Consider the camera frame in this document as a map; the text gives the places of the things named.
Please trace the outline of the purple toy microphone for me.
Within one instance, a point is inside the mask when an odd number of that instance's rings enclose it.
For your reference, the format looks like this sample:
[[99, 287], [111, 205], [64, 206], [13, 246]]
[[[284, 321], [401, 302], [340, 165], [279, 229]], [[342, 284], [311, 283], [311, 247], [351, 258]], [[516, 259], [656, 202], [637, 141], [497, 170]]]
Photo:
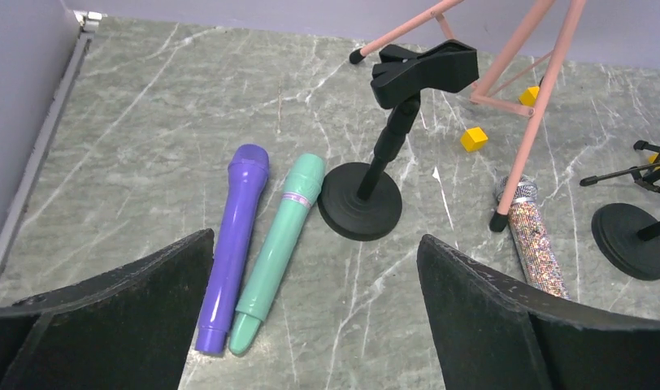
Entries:
[[241, 145], [228, 165], [228, 195], [214, 264], [198, 319], [195, 349], [221, 354], [239, 297], [258, 201], [269, 176], [267, 151], [255, 144]]

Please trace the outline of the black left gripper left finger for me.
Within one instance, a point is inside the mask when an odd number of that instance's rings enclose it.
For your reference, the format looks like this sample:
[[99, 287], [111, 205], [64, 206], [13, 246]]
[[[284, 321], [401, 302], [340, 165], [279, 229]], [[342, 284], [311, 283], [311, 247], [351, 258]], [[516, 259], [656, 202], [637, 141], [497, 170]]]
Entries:
[[0, 389], [175, 389], [213, 264], [197, 231], [77, 284], [0, 307]]

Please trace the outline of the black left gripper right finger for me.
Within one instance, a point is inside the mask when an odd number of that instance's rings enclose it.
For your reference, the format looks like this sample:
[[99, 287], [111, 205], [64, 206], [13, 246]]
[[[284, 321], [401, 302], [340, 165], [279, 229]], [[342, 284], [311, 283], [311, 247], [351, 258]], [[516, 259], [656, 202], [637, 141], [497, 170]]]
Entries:
[[556, 297], [431, 235], [419, 282], [448, 389], [660, 389], [660, 321]]

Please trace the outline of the black round-base mic stand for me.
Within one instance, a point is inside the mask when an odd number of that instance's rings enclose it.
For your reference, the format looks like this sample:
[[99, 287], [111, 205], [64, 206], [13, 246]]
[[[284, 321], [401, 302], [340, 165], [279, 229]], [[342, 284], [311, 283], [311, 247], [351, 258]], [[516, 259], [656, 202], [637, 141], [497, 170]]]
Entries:
[[623, 273], [639, 280], [660, 280], [660, 220], [627, 203], [598, 209], [591, 229], [599, 250]]
[[458, 93], [479, 78], [477, 50], [455, 39], [417, 53], [389, 44], [371, 70], [378, 105], [390, 112], [370, 163], [348, 162], [324, 178], [319, 211], [337, 234], [353, 241], [387, 236], [402, 214], [402, 195], [386, 167], [398, 156], [420, 111], [421, 92]]

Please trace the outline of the teal toy microphone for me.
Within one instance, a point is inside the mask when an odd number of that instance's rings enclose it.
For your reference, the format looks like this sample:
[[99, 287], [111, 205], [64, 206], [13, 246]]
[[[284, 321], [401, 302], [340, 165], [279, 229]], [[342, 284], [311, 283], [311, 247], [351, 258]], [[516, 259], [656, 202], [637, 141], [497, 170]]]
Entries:
[[265, 322], [324, 174], [321, 157], [302, 154], [286, 176], [276, 215], [235, 308], [228, 344], [231, 353], [244, 353]]

